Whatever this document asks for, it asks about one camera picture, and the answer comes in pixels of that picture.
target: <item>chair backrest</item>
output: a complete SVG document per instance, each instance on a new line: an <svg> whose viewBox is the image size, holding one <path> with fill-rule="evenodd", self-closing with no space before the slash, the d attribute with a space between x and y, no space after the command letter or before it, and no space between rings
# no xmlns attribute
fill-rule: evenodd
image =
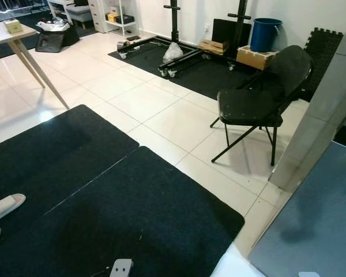
<svg viewBox="0 0 346 277"><path fill-rule="evenodd" d="M291 45L280 51L265 71L276 74L284 89L286 98L301 89L302 84L313 71L313 59L300 46Z"/></svg>

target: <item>blue bucket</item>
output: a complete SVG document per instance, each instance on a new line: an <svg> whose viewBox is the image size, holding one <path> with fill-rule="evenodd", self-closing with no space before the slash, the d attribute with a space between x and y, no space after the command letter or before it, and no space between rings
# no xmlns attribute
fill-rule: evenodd
<svg viewBox="0 0 346 277"><path fill-rule="evenodd" d="M255 52L269 52L272 50L274 40L279 34L278 26L281 24L282 21L278 19L255 19L250 49Z"/></svg>

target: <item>white tile floor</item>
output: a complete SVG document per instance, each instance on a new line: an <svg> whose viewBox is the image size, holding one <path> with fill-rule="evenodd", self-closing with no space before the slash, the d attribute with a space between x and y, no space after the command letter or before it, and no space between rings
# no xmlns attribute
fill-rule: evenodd
<svg viewBox="0 0 346 277"><path fill-rule="evenodd" d="M256 130L211 163L225 148L223 125L209 128L217 117L216 101L109 57L120 39L96 33L59 54L30 52L69 106L86 104L241 213L246 223L235 244L247 256L279 200L287 197L267 184L272 168L266 133ZM277 159L306 108L299 100L284 113ZM16 56L0 59L0 142L64 111ZM231 140L243 130L231 126Z"/></svg>

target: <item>cable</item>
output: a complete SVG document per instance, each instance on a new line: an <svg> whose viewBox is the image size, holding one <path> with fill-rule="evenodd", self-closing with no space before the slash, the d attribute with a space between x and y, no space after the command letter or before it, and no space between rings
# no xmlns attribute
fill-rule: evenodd
<svg viewBox="0 0 346 277"><path fill-rule="evenodd" d="M105 274L107 272L107 270L110 269L110 267L106 267L104 270L100 271L100 272L97 272L93 275L91 275L91 277L96 277L96 276L99 276L101 274Z"/></svg>

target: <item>black folding chair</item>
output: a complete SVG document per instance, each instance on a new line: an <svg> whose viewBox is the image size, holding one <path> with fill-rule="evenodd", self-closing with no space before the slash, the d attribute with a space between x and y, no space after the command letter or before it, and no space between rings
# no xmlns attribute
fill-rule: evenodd
<svg viewBox="0 0 346 277"><path fill-rule="evenodd" d="M227 148L212 159L212 163L257 127L260 129L265 127L272 145L270 164L274 166L277 128L283 122L281 114L300 92L301 86L310 77L312 71L311 57L301 47L293 45L280 51L263 72L256 73L240 88L219 91L217 96L219 118L210 127L212 128L218 120L224 123ZM266 78L274 81L271 89L263 86ZM254 88L254 84L259 84L258 88ZM227 125L252 127L230 144ZM273 138L268 127L273 127Z"/></svg>

